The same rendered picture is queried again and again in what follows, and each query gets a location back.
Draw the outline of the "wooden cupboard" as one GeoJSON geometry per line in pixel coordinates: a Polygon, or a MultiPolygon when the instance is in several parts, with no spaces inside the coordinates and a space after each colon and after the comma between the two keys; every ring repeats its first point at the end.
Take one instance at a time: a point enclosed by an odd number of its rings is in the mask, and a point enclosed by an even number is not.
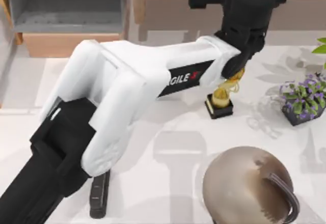
{"type": "MultiPolygon", "coordinates": [[[[222,23],[222,7],[190,9],[188,0],[132,0],[139,40],[150,32],[185,32],[185,41],[211,34],[222,23]]],[[[326,0],[287,0],[275,9],[266,41],[269,45],[313,45],[326,37],[326,0]]]]}

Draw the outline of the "green leafy plant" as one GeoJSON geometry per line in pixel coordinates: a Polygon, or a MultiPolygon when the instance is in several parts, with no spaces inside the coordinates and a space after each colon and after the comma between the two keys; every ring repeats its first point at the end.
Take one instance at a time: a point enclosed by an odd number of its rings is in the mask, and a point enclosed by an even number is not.
{"type": "Polygon", "coordinates": [[[326,55],[326,37],[320,37],[317,39],[319,45],[312,50],[313,54],[325,54],[326,55]]]}

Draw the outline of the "purple flower plant black pot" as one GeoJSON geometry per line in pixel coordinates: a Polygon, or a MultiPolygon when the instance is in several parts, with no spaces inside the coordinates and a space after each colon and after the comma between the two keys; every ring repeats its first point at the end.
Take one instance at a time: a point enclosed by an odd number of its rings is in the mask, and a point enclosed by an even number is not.
{"type": "Polygon", "coordinates": [[[279,93],[284,100],[281,111],[292,126],[317,119],[326,109],[326,74],[308,74],[298,83],[287,81],[279,93]]]}

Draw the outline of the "gold trophy with black base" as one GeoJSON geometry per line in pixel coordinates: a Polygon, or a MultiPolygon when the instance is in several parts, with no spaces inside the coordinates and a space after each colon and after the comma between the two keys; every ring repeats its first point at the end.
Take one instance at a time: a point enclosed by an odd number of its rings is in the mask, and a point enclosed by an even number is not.
{"type": "Polygon", "coordinates": [[[231,78],[225,80],[212,93],[208,94],[205,100],[205,106],[211,119],[218,119],[233,114],[233,103],[230,99],[230,93],[239,91],[239,81],[243,77],[245,68],[242,68],[231,78]]]}

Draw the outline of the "pale wooden drawer front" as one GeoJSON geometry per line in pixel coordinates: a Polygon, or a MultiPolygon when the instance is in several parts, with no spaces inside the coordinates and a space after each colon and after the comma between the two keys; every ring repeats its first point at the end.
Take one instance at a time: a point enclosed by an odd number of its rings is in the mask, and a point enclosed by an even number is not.
{"type": "Polygon", "coordinates": [[[122,33],[24,33],[24,43],[34,58],[67,58],[83,40],[107,42],[123,40],[122,33]]]}

